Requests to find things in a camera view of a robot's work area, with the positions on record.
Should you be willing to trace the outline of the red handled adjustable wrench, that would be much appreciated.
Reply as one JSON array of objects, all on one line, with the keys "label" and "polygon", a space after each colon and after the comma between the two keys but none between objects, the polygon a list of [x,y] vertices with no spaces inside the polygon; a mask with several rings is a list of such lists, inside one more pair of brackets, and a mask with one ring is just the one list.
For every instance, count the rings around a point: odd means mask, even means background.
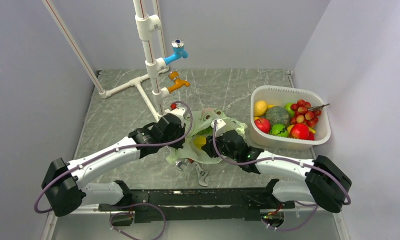
[{"label": "red handled adjustable wrench", "polygon": [[201,166],[200,166],[200,164],[198,163],[198,162],[196,162],[196,161],[194,161],[194,160],[192,160],[192,159],[188,159],[189,160],[189,162],[194,166],[194,168],[196,169],[196,171],[197,171],[197,176],[198,176],[198,183],[200,184],[200,186],[202,186],[202,187],[208,187],[209,185],[205,182],[205,179],[206,179],[206,177],[207,177],[207,175],[208,175],[208,171],[207,170],[204,170]]}]

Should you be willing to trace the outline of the green fake fruit in bag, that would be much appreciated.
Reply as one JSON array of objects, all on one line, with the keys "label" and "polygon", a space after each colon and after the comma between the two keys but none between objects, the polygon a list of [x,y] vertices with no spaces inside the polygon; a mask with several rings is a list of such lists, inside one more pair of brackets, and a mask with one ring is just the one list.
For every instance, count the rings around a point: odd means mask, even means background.
[{"label": "green fake fruit in bag", "polygon": [[213,129],[211,127],[207,127],[198,132],[199,135],[204,135],[204,136],[210,136],[210,135],[212,135],[212,133],[213,133]]}]

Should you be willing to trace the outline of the white plastic basket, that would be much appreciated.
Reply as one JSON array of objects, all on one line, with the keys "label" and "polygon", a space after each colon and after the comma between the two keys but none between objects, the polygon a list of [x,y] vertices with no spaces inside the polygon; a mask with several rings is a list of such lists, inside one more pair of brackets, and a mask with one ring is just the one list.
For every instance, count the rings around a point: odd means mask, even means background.
[{"label": "white plastic basket", "polygon": [[258,145],[307,150],[331,136],[326,107],[314,92],[263,85],[251,95],[250,136]]}]

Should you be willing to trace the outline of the red grape bunch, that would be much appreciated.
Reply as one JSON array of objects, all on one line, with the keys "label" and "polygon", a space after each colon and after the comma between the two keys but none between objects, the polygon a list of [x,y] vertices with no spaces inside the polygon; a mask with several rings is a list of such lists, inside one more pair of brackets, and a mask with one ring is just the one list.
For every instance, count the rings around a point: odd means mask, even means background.
[{"label": "red grape bunch", "polygon": [[294,117],[290,118],[290,125],[304,124],[314,128],[319,122],[319,117],[323,113],[323,109],[330,104],[312,106],[310,102],[303,99],[297,100],[291,105],[291,109],[295,111]]}]

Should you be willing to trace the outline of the light green lime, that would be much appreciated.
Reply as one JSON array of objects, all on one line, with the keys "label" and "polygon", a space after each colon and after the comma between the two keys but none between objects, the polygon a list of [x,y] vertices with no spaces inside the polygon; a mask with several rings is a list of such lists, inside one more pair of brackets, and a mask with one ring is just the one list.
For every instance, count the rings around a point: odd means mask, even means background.
[{"label": "light green lime", "polygon": [[290,118],[294,117],[295,111],[291,109],[292,102],[288,102],[284,105],[285,110],[288,112]]}]

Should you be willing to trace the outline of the yellow star fruit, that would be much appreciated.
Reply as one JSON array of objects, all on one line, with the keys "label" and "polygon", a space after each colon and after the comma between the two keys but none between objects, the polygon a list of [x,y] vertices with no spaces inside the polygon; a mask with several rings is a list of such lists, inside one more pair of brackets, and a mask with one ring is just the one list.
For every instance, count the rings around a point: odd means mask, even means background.
[{"label": "yellow star fruit", "polygon": [[198,135],[193,140],[193,144],[197,149],[202,150],[202,147],[207,144],[207,138],[202,135]]}]

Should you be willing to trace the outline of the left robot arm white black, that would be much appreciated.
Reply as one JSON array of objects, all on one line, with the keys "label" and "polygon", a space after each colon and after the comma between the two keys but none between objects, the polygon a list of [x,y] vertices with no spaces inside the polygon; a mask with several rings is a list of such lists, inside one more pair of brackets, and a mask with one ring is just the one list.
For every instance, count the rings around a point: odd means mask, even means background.
[{"label": "left robot arm white black", "polygon": [[84,205],[108,204],[119,210],[127,209],[132,197],[123,181],[108,184],[92,181],[123,164],[155,154],[163,147],[181,148],[185,142],[184,118],[185,114],[178,108],[89,156],[69,162],[62,158],[53,160],[41,184],[50,211],[62,217]]}]

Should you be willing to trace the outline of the orange faucet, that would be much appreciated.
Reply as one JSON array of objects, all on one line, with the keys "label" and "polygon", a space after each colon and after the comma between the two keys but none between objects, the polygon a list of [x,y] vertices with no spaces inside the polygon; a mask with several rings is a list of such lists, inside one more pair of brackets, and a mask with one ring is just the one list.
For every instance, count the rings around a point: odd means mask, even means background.
[{"label": "orange faucet", "polygon": [[171,71],[168,77],[174,83],[172,86],[167,88],[170,94],[173,93],[175,90],[180,89],[181,87],[190,86],[190,83],[187,80],[180,78],[180,75],[177,71]]}]

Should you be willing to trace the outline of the green striped ball fruit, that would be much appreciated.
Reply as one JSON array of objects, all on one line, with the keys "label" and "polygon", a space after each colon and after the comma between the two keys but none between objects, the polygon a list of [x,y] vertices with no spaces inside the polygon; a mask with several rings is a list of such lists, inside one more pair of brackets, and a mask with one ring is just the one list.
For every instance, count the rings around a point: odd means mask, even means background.
[{"label": "green striped ball fruit", "polygon": [[270,134],[277,137],[287,138],[289,136],[289,132],[286,126],[283,124],[275,124],[271,127]]}]

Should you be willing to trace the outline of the yellow lemon upper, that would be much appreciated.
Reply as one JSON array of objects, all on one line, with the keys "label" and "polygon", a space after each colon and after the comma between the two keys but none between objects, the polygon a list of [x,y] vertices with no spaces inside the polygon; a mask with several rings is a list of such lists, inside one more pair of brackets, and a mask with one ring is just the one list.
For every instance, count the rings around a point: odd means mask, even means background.
[{"label": "yellow lemon upper", "polygon": [[253,114],[255,117],[263,116],[268,109],[268,104],[264,100],[259,100],[254,103]]}]

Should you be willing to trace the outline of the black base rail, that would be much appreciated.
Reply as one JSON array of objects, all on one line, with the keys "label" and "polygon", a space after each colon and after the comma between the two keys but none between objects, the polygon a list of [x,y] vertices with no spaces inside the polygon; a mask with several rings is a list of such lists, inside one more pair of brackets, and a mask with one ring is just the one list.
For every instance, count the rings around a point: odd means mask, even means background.
[{"label": "black base rail", "polygon": [[133,189],[125,211],[134,222],[244,219],[258,221],[262,213],[293,209],[293,201],[278,202],[264,187]]}]

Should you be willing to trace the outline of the white pipe frame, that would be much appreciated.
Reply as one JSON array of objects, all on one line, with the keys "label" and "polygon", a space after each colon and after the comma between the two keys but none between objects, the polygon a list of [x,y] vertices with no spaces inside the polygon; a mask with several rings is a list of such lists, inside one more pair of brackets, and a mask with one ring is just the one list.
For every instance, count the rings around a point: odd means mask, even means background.
[{"label": "white pipe frame", "polygon": [[[169,70],[158,1],[71,0],[70,23],[59,12],[58,2],[45,0],[45,8],[103,99],[125,89],[138,89],[157,118],[163,115],[167,91],[158,77]],[[100,83],[98,71],[143,68],[146,73],[112,88]]]}]

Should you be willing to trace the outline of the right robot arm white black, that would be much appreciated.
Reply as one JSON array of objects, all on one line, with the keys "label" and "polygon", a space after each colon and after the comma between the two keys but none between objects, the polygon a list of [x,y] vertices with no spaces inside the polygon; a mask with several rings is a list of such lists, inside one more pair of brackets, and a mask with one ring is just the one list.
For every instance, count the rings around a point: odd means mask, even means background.
[{"label": "right robot arm white black", "polygon": [[282,202],[312,202],[331,213],[352,203],[350,178],[328,157],[299,159],[277,155],[247,145],[234,130],[195,140],[195,146],[211,158],[219,158],[243,171],[277,176],[270,181],[263,201],[270,208]]}]

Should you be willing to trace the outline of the yellow banana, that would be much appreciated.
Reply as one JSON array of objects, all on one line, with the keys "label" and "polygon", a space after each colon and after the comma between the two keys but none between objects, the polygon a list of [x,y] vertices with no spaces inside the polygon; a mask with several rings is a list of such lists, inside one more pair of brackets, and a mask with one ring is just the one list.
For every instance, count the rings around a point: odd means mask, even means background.
[{"label": "yellow banana", "polygon": [[[292,130],[292,128],[293,128],[294,126],[295,126],[295,125],[292,124],[292,125],[290,125],[290,126],[287,127],[287,130],[288,130],[289,133],[291,132],[291,130]],[[309,126],[308,126],[308,129],[309,129],[309,131],[310,131],[311,133],[313,133],[313,134],[316,133],[316,131],[315,131],[313,128],[309,127]]]}]

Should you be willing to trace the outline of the pale green plastic bag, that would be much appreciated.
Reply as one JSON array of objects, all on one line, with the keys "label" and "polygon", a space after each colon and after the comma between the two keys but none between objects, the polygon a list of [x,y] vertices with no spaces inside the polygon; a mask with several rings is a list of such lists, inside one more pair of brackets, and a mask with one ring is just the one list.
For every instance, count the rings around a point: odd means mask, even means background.
[{"label": "pale green plastic bag", "polygon": [[226,123],[226,128],[228,130],[235,130],[240,136],[245,137],[247,125],[235,118],[226,116],[221,109],[207,107],[201,111],[193,111],[192,115],[193,127],[185,139],[183,148],[171,148],[169,155],[166,157],[166,161],[170,164],[180,159],[192,159],[206,165],[218,164],[221,161],[220,158],[209,157],[195,145],[200,137],[206,138],[212,134],[213,130],[211,124],[216,119],[222,119]]}]

